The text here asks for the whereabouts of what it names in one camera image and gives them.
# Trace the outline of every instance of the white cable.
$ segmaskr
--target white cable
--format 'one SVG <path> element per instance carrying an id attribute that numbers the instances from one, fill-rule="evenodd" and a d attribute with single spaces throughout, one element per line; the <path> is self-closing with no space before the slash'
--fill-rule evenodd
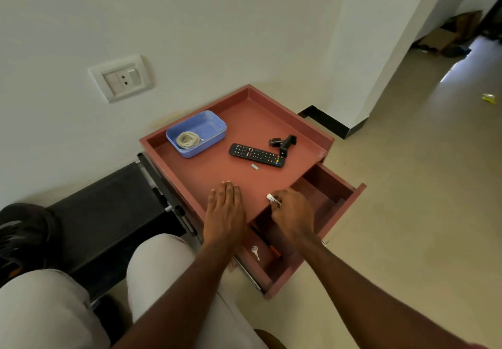
<path id="1" fill-rule="evenodd" d="M 176 144 L 184 150 L 196 146 L 197 144 L 200 143 L 200 141 L 201 141 L 200 137 L 196 133 L 191 131 L 182 132 L 176 138 Z"/>

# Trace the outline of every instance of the hand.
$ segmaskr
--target hand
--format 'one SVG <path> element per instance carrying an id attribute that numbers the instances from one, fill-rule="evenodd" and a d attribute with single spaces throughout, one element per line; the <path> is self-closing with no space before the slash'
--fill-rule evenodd
<path id="1" fill-rule="evenodd" d="M 204 222 L 204 245 L 216 244 L 235 254 L 247 231 L 241 188 L 222 182 L 218 193 L 213 189 L 207 201 Z"/>
<path id="2" fill-rule="evenodd" d="M 293 244 L 314 232 L 314 210 L 303 194 L 292 188 L 276 190 L 272 195 L 281 205 L 271 201 L 272 219 Z"/>

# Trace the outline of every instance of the black baseboard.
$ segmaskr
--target black baseboard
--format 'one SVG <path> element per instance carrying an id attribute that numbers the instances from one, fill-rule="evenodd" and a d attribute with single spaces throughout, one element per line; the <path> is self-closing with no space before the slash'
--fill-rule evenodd
<path id="1" fill-rule="evenodd" d="M 338 135 L 342 139 L 347 139 L 354 132 L 360 130 L 361 127 L 364 126 L 364 124 L 368 120 L 368 118 L 366 118 L 363 121 L 361 121 L 360 123 L 356 124 L 354 127 L 348 128 L 346 125 L 338 122 L 335 118 L 330 117 L 328 114 L 319 110 L 314 105 L 310 105 L 305 110 L 300 111 L 298 113 L 298 115 L 302 118 L 311 117 L 314 121 L 322 124 L 328 130 L 330 130 L 332 133 Z"/>

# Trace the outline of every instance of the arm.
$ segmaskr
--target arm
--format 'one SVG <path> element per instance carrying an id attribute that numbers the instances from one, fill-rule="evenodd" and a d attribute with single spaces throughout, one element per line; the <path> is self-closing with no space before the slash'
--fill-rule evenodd
<path id="1" fill-rule="evenodd" d="M 467 344 L 393 298 L 326 249 L 313 233 L 314 212 L 288 188 L 273 193 L 272 218 L 323 284 L 361 349 L 456 349 Z"/>
<path id="2" fill-rule="evenodd" d="M 211 191 L 204 222 L 204 244 L 190 267 L 113 346 L 126 348 L 189 348 L 200 329 L 223 270 L 246 231 L 239 187 L 222 183 Z"/>

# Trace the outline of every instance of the tv remote control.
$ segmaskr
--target tv remote control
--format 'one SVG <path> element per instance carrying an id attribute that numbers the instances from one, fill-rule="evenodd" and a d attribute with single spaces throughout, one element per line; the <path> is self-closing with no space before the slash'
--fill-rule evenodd
<path id="1" fill-rule="evenodd" d="M 237 143 L 230 146 L 229 154 L 242 157 L 243 159 L 257 161 L 259 163 L 273 165 L 274 167 L 279 168 L 283 167 L 286 162 L 284 157 L 276 153 L 258 150 L 257 148 L 243 146 L 242 144 Z"/>

